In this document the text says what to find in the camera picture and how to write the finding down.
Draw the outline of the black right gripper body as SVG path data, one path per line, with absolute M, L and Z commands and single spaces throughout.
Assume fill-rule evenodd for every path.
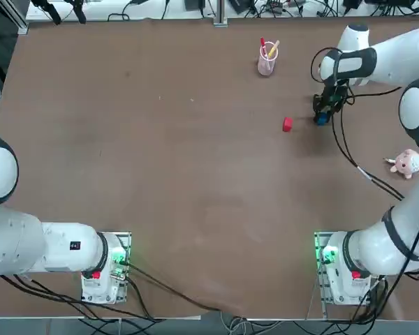
M 349 80 L 340 80 L 334 86 L 325 86 L 322 93 L 322 108 L 340 109 L 348 96 Z

